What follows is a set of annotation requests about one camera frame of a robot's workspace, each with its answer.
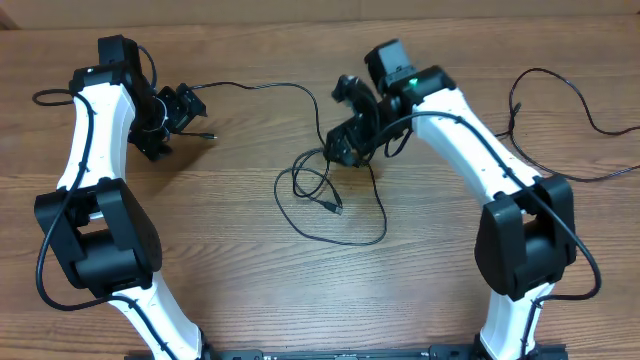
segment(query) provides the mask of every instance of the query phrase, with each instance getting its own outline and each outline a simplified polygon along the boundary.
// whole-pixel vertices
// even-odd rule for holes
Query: cable plug
[[[334,203],[324,201],[324,200],[316,200],[316,202],[322,205],[325,209],[331,211],[332,213],[342,215],[342,206],[338,206]]]

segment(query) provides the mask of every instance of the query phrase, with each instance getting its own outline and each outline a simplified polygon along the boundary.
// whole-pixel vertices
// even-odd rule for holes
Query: wooden table
[[[418,68],[442,65],[496,132],[506,128],[512,82],[533,66],[573,80],[602,127],[640,123],[637,16],[0,32],[0,358],[118,359],[145,349],[109,306],[50,309],[33,276],[42,233],[32,204],[62,174],[75,115],[72,107],[38,107],[31,94],[65,87],[76,68],[98,62],[97,38],[118,33],[153,54],[162,86],[300,83],[318,98],[323,133],[350,114],[330,98],[338,77],[368,78],[363,56],[395,37]],[[306,95],[216,88],[199,96],[210,116],[190,130],[219,139],[176,137],[175,153],[157,163],[131,147],[127,180],[160,233],[162,271],[173,294],[218,349],[415,348],[472,340],[489,295],[473,259],[480,208],[426,144],[414,139],[396,159],[374,161],[389,215],[381,244],[318,243],[294,233],[272,193],[276,174],[318,146]],[[640,132],[596,133],[561,82],[532,75],[516,97],[523,102],[518,138],[548,166],[594,176],[638,162]],[[322,161],[310,164],[320,168]],[[294,200],[290,179],[283,180],[280,196],[294,221],[343,240],[377,236],[381,218],[367,171],[334,166],[332,179],[345,202],[342,217]],[[640,173],[572,185],[576,225],[599,261],[604,288],[589,302],[549,303],[537,339],[568,344],[573,359],[636,359]],[[45,271],[55,299],[91,298],[68,284],[51,253]],[[556,292],[584,292],[592,281],[580,257]]]

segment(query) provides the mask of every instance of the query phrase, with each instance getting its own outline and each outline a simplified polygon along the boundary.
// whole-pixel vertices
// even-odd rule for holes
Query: wall
[[[4,9],[4,22],[10,28],[63,29],[433,17],[618,15],[637,13],[640,0],[4,0],[0,1],[0,8]]]

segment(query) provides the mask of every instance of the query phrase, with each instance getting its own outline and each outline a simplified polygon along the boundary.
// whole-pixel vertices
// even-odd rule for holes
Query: wooden surface
[[[36,195],[52,191],[66,164],[71,107],[31,103],[40,89],[65,87],[95,64],[98,37],[123,33],[155,57],[159,84],[293,81],[313,91],[322,132],[349,116],[330,98],[338,77],[366,78],[363,56],[403,39],[417,67],[442,65],[494,131],[507,121],[507,93],[523,70],[543,66],[572,79],[607,129],[640,123],[640,18],[431,20],[271,26],[156,27],[0,33],[0,358],[118,359],[144,344],[109,306],[61,313],[35,290],[42,233]],[[474,259],[480,209],[463,182],[426,144],[375,159],[389,234],[348,248],[301,238],[273,200],[273,180],[318,146],[312,106],[296,89],[202,91],[209,118],[190,130],[214,143],[175,138],[175,153],[149,163],[130,147],[129,186],[156,225],[163,273],[189,318],[219,349],[415,348],[469,342],[484,322],[489,288]],[[518,136],[552,168],[583,176],[640,159],[640,132],[595,133],[574,93],[534,75],[522,82]],[[321,160],[311,162],[321,165]],[[366,170],[333,167],[342,217],[280,191],[297,224],[315,234],[366,241],[381,230]],[[640,348],[640,173],[573,184],[576,225],[601,266],[604,288],[580,304],[548,304],[537,338],[567,343],[572,359],[636,359]],[[558,293],[586,291],[582,258]],[[64,303],[73,289],[50,253],[45,283]]]
[[[20,29],[631,15],[640,0],[0,0]]]

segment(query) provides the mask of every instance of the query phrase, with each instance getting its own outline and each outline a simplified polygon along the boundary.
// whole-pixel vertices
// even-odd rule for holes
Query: cable connector
[[[342,215],[342,206],[323,200],[317,200],[316,202],[332,213]]]

